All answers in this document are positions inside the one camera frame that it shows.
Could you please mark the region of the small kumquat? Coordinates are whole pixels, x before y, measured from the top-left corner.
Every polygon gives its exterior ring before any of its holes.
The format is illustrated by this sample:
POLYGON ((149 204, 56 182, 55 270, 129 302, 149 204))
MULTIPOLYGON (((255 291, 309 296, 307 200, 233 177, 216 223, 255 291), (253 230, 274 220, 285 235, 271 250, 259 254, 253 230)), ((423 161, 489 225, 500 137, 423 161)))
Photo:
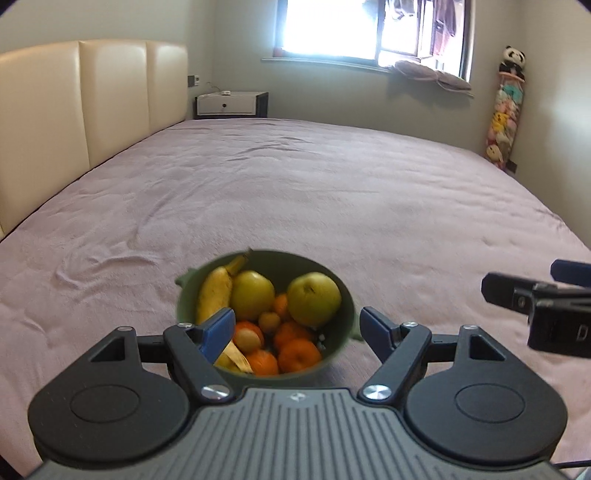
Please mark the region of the small kumquat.
POLYGON ((256 330, 242 328, 235 331, 233 343, 242 354, 249 355, 263 348, 263 338, 256 330))
POLYGON ((281 324, 280 315, 276 312, 263 312, 257 321, 259 329, 266 335, 273 335, 281 324))

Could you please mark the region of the yellow banana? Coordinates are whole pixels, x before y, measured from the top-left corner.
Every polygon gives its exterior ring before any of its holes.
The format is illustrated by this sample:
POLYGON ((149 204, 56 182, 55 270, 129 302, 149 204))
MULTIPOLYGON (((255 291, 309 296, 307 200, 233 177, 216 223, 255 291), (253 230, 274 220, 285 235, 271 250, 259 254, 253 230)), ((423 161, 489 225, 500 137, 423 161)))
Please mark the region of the yellow banana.
MULTIPOLYGON (((197 325, 204 323, 218 310, 229 306, 233 277, 242 269, 248 258, 249 255, 240 254, 228 264, 215 268, 205 277, 197 296, 197 325)), ((235 373, 253 373, 249 360, 232 341, 226 345, 214 365, 235 373)))

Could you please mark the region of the yellow-green pear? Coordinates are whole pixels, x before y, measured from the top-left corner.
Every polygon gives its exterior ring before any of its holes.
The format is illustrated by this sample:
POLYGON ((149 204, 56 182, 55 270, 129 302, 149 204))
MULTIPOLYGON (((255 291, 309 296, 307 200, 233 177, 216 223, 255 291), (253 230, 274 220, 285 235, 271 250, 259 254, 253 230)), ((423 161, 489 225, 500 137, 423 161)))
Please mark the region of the yellow-green pear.
POLYGON ((318 329, 328 324, 342 304, 337 283, 321 272, 301 275, 287 286, 287 310, 301 326, 318 329))
POLYGON ((256 271, 247 270, 233 280, 230 307, 238 320, 253 321, 270 311, 275 296, 269 279, 256 271))

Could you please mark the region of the large orange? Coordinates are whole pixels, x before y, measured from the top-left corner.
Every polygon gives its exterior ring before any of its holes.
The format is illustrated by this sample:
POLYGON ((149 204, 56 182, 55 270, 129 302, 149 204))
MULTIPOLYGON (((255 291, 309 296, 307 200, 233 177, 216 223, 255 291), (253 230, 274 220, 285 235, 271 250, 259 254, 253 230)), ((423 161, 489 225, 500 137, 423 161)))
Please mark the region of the large orange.
POLYGON ((310 340, 298 338, 287 342, 281 350, 277 363, 280 372, 297 373, 308 370, 322 361, 322 353, 310 340))

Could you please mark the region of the green colander bowl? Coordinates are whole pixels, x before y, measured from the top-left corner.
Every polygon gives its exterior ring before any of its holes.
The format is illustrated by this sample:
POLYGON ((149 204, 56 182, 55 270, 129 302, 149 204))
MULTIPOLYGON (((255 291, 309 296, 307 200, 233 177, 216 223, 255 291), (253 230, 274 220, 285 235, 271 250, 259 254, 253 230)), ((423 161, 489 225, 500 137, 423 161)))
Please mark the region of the green colander bowl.
MULTIPOLYGON (((217 257, 198 268, 188 269, 186 273, 176 278, 175 284, 180 287, 176 304, 176 319, 178 322, 195 321, 197 295, 206 276, 215 268, 228 264, 236 256, 238 256, 238 253, 233 252, 217 257)), ((253 250, 249 255, 246 268, 265 276, 273 283, 273 286, 280 289, 280 292, 286 291, 290 281, 298 276, 311 272, 321 272, 331 278, 332 281, 335 281, 335 284, 339 287, 339 292, 342 294, 342 304, 338 312, 335 313, 335 318, 320 329, 320 334, 324 336, 322 345, 325 348, 322 349, 322 362, 317 366, 301 373, 273 377, 256 377, 225 369, 221 369, 219 373, 235 388, 247 386, 294 388, 314 385, 337 385, 339 383, 337 380, 327 378, 329 370, 332 369, 331 363, 335 361, 335 358, 338 358, 339 353, 349 343, 349 338, 353 335, 353 329, 359 326, 355 303, 353 303, 352 295, 349 293, 349 289, 346 288, 345 283, 328 267, 314 260, 276 250, 253 250)))

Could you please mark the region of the orange mandarin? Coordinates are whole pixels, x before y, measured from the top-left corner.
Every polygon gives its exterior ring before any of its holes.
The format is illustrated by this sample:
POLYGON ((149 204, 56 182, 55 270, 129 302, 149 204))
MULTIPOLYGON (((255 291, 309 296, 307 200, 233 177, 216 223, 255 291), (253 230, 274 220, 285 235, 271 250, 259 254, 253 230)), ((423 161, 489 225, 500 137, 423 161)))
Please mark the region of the orange mandarin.
POLYGON ((259 377, 270 377, 280 374, 279 363, 269 351, 256 350, 245 356, 252 369, 252 373, 259 377))
POLYGON ((301 326, 297 322, 284 322, 280 324, 280 327, 277 328, 276 333, 273 335, 273 348, 276 350, 276 352, 280 352, 280 350, 283 349, 287 343, 297 339, 314 341, 315 334, 313 331, 301 326))

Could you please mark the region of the pink bed blanket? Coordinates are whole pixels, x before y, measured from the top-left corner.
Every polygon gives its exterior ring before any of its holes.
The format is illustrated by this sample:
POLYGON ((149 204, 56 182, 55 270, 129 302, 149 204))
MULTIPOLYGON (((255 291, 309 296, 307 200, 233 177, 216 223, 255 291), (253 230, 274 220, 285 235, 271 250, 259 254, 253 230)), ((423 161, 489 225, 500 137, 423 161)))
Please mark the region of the pink bed blanket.
POLYGON ((590 454, 590 364, 538 353, 488 304, 489 272, 549 279, 587 246, 516 180, 460 148, 294 120, 187 121, 104 162, 1 244, 1 453, 39 462, 35 393, 120 325, 171 325, 176 279, 235 251, 308 257, 356 306, 454 333, 478 324, 563 397, 557 461, 590 454))

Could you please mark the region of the plush toy hanging rack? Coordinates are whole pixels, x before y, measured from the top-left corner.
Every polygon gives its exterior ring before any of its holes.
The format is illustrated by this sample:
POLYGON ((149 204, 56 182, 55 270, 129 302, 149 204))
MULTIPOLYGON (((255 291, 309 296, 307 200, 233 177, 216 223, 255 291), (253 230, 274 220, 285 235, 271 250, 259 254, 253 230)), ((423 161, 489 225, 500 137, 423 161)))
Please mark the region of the plush toy hanging rack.
POLYGON ((490 163, 511 174, 517 171, 517 164, 511 160, 511 154, 525 97, 525 66, 525 53, 513 46, 506 46, 498 68, 499 86, 484 152, 490 163))

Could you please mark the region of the white bedside cabinet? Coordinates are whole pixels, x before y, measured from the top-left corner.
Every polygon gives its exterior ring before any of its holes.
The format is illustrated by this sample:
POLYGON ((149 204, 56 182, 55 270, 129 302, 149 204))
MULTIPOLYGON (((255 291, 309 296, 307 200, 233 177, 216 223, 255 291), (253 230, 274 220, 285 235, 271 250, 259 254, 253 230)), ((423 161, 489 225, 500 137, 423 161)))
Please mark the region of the white bedside cabinet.
POLYGON ((248 91, 221 91, 201 94, 193 101, 194 119, 266 118, 270 94, 248 91))

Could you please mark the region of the window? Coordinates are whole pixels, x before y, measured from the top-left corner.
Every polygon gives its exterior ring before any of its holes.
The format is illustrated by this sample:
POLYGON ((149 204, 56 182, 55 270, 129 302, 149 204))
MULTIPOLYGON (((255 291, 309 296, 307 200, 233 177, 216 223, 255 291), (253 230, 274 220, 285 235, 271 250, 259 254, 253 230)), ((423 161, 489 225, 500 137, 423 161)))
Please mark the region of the window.
POLYGON ((470 1, 280 1, 273 57, 378 68, 410 61, 465 79, 471 21, 470 1))

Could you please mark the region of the cream leather headboard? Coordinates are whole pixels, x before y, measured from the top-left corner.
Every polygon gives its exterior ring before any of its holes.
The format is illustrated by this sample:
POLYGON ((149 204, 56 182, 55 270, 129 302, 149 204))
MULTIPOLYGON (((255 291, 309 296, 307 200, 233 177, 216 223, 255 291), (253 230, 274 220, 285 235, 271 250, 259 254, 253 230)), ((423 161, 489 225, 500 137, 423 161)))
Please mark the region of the cream leather headboard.
POLYGON ((73 40, 1 56, 1 233, 91 169, 184 120, 185 46, 73 40))

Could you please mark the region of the wall switch panel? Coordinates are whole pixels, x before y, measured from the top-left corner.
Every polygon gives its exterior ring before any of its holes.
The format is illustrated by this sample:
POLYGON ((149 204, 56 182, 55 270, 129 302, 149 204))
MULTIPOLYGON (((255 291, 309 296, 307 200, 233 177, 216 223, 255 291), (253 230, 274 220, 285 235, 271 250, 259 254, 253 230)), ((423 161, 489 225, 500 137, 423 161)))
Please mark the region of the wall switch panel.
POLYGON ((199 85, 200 77, 198 75, 188 75, 187 76, 187 87, 194 88, 199 85))

